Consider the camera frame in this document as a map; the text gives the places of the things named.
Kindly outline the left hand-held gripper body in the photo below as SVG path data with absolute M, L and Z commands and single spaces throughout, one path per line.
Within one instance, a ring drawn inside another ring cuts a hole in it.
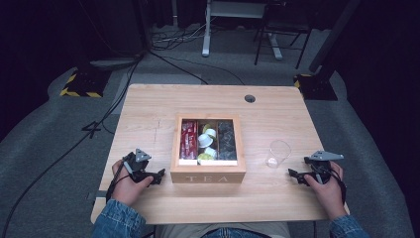
M 146 172 L 150 158 L 149 154 L 137 149 L 135 153 L 131 152 L 123 159 L 123 165 L 134 182 L 140 182 L 151 176 L 150 173 Z

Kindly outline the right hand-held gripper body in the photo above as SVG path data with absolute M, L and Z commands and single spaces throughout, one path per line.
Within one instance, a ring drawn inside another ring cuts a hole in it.
M 334 154 L 326 151 L 317 151 L 309 157 L 304 158 L 304 162 L 312 169 L 311 176 L 319 183 L 324 184 L 329 181 L 332 168 L 331 161 L 342 160 L 342 154 Z

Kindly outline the wooden box with window lid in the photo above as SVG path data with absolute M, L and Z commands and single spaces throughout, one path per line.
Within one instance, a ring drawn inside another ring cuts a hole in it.
M 198 137 L 202 133 L 205 124 L 210 124 L 211 129 L 217 133 L 213 143 L 209 146 L 217 151 L 214 161 L 185 160 L 180 157 L 181 123 L 183 120 L 197 122 L 197 157 L 204 153 L 207 148 L 200 148 Z M 219 159 L 219 136 L 218 123 L 220 121 L 232 121 L 234 126 L 236 154 L 235 161 L 223 161 Z M 180 114 L 176 117 L 170 175 L 173 183 L 241 183 L 246 174 L 246 160 L 244 156 L 241 124 L 237 115 L 223 114 Z

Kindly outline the person's left hand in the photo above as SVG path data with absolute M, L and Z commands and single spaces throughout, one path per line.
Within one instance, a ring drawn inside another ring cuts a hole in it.
M 153 177 L 147 177 L 141 182 L 134 182 L 123 166 L 122 161 L 117 161 L 112 166 L 112 171 L 118 178 L 111 197 L 128 206 L 135 204 L 143 190 L 154 180 Z

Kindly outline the person's right hand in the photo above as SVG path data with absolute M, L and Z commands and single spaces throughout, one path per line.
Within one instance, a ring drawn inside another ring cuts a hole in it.
M 343 178 L 343 169 L 336 163 L 330 163 L 334 171 L 335 178 L 331 178 L 327 183 L 320 184 L 311 176 L 305 176 L 305 180 L 314 190 L 316 197 L 324 208 L 330 220 L 345 216 L 348 214 L 342 199 L 341 181 Z

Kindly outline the clear glass cup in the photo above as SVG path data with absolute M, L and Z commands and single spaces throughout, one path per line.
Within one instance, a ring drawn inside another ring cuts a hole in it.
M 282 141 L 275 140 L 269 145 L 265 164 L 272 169 L 278 168 L 291 155 L 290 146 Z

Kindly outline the bundle of red sachets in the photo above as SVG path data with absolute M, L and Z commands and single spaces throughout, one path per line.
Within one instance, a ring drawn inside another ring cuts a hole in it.
M 195 160 L 197 151 L 197 122 L 183 120 L 181 123 L 180 157 L 185 160 Z

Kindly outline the pile of dark tea bags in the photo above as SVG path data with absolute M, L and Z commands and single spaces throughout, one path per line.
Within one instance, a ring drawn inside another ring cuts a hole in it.
M 219 136 L 219 159 L 223 161 L 235 161 L 236 142 L 232 121 L 224 120 L 218 123 Z

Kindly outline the person's torso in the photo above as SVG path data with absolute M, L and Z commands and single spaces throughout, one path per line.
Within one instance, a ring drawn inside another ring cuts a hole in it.
M 290 238 L 286 222 L 158 225 L 156 238 Z

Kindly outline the black slanted pole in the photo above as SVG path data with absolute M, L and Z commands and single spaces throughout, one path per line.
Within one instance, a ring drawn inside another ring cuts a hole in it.
M 311 72 L 316 72 L 321 65 L 324 65 L 328 54 L 331 52 L 334 44 L 338 41 L 340 34 L 344 31 L 346 25 L 352 18 L 354 12 L 361 3 L 361 0 L 346 0 L 347 3 L 340 12 L 339 17 L 334 23 L 329 36 L 324 41 L 322 47 L 316 54 L 313 61 L 310 63 L 308 69 Z

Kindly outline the black stand with flat base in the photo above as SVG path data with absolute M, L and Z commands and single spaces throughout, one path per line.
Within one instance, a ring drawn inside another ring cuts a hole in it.
M 94 0 L 99 36 L 108 48 L 105 58 L 120 64 L 137 63 L 147 54 L 151 39 L 143 0 Z

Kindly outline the black chair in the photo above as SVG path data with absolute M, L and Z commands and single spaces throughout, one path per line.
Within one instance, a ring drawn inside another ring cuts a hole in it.
M 295 68 L 299 68 L 303 54 L 306 50 L 308 40 L 312 33 L 312 14 L 308 9 L 308 0 L 268 0 L 263 7 L 262 20 L 257 29 L 254 41 L 258 42 L 258 49 L 254 65 L 258 64 L 261 48 L 263 47 L 263 36 L 288 35 L 294 39 L 289 44 L 292 46 L 296 40 L 305 35 L 306 38 L 301 48 Z

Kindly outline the black yellow striped base plate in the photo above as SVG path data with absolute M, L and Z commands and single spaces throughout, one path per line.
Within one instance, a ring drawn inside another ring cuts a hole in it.
M 328 80 L 322 80 L 317 75 L 296 74 L 293 84 L 297 87 L 305 100 L 337 101 L 338 97 Z
M 111 72 L 105 70 L 86 72 L 76 69 L 68 78 L 59 95 L 100 98 L 104 95 L 110 75 Z

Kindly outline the white desk frame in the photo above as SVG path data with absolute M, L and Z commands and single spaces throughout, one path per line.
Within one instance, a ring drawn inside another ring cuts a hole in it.
M 205 33 L 201 54 L 210 55 L 211 20 L 213 17 L 233 17 L 260 19 L 263 16 L 264 3 L 246 3 L 240 0 L 206 0 Z

